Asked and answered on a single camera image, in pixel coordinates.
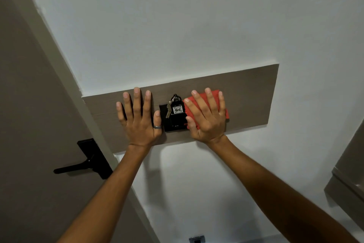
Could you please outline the black key card switch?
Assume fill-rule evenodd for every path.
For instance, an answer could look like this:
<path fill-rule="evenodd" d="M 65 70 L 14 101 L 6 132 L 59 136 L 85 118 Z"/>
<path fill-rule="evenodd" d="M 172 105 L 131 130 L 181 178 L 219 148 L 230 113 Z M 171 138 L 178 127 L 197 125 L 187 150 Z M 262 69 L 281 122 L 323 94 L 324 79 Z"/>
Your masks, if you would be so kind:
<path fill-rule="evenodd" d="M 184 113 L 170 115 L 170 117 L 168 119 L 166 119 L 166 113 L 167 113 L 166 105 L 167 104 L 159 105 L 164 131 L 172 132 L 172 131 L 176 131 L 176 130 L 187 129 L 187 121 L 186 121 L 187 114 L 185 112 L 185 109 L 184 109 Z"/>

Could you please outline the person's right forearm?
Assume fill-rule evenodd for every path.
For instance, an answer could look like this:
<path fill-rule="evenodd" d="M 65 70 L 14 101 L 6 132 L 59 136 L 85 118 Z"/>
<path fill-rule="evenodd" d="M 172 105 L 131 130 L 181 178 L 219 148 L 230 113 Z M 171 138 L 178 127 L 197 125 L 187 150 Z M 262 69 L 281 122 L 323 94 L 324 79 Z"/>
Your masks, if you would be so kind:
<path fill-rule="evenodd" d="M 240 151 L 226 135 L 204 142 L 290 243 L 359 243 L 339 222 Z"/>

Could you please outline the red cleaning cloth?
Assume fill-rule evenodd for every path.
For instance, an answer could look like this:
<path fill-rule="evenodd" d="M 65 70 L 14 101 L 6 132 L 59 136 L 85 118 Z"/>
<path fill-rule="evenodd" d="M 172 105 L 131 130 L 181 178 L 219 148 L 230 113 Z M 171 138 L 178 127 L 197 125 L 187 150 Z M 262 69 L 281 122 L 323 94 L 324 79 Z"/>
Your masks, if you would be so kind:
<path fill-rule="evenodd" d="M 192 96 L 183 100 L 189 130 L 206 130 L 209 125 L 225 127 L 229 121 L 225 98 L 220 90 L 207 89 L 207 92 L 192 92 Z"/>

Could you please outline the person's left hand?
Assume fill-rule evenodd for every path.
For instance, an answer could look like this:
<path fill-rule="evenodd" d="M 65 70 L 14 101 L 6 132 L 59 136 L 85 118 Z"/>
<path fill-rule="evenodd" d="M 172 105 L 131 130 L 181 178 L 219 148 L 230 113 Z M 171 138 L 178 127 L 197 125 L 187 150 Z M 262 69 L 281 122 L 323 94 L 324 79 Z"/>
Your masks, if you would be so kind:
<path fill-rule="evenodd" d="M 147 152 L 160 136 L 154 136 L 153 116 L 151 115 L 151 92 L 145 92 L 142 100 L 142 116 L 134 116 L 133 99 L 128 92 L 123 93 L 123 107 L 127 123 L 121 123 L 128 139 L 127 150 L 139 149 Z"/>

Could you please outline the person's left forearm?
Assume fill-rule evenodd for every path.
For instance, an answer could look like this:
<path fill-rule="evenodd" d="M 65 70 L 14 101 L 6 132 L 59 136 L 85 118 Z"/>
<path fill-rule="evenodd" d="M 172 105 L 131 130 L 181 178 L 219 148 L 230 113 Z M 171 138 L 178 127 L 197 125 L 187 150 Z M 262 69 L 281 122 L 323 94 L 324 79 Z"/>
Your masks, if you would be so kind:
<path fill-rule="evenodd" d="M 97 193 L 56 243 L 110 243 L 135 176 L 152 144 L 129 144 Z"/>

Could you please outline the brown door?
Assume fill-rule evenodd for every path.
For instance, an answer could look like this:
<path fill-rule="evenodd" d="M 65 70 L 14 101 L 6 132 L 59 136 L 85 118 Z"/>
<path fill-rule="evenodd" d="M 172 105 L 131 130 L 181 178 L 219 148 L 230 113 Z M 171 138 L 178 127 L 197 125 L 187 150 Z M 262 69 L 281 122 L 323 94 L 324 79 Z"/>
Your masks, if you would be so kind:
<path fill-rule="evenodd" d="M 95 138 L 22 9 L 34 8 L 29 0 L 0 0 L 0 243 L 53 243 L 106 180 L 92 171 L 53 173 L 84 162 L 77 142 Z M 133 192 L 111 242 L 155 241 L 131 200 Z"/>

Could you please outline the brown wooden wall panel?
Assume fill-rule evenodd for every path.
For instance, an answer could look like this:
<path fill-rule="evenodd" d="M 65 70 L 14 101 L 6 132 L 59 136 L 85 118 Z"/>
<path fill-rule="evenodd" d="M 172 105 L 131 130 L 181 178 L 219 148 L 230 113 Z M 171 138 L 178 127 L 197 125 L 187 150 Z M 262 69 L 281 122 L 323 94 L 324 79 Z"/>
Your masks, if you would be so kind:
<path fill-rule="evenodd" d="M 274 95 L 279 64 L 260 66 L 251 69 L 225 72 L 210 76 L 185 79 L 140 87 L 142 93 L 152 93 L 152 112 L 159 104 L 170 100 L 173 94 L 182 98 L 191 95 L 192 90 L 199 93 L 209 87 L 219 89 L 224 94 L 229 121 L 226 131 L 242 130 L 268 123 Z M 83 97 L 93 119 L 96 121 L 112 153 L 126 150 L 128 140 L 118 121 L 115 105 L 122 101 L 122 94 L 133 94 L 133 87 L 121 91 Z"/>

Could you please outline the black key tag white label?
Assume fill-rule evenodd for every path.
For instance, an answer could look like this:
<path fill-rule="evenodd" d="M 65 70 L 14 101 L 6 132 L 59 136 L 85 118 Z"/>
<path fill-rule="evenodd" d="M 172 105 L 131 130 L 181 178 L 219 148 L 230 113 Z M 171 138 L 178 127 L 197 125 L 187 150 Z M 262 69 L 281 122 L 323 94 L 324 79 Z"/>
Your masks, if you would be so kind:
<path fill-rule="evenodd" d="M 169 111 L 170 115 L 184 113 L 184 103 L 179 95 L 174 94 L 173 97 L 171 98 L 169 102 Z"/>

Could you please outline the person's right hand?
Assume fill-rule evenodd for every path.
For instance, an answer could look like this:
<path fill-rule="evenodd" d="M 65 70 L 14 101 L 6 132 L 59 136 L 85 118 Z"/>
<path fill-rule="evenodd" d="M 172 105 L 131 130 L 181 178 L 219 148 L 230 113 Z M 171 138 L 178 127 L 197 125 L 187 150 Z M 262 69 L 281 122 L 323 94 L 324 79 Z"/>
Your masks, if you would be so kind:
<path fill-rule="evenodd" d="M 209 144 L 211 145 L 219 142 L 221 137 L 224 136 L 224 133 L 225 133 L 225 127 L 214 124 L 214 125 L 209 125 L 209 127 L 206 130 L 200 130 L 199 138 L 193 138 L 193 139 L 205 143 L 207 145 Z"/>

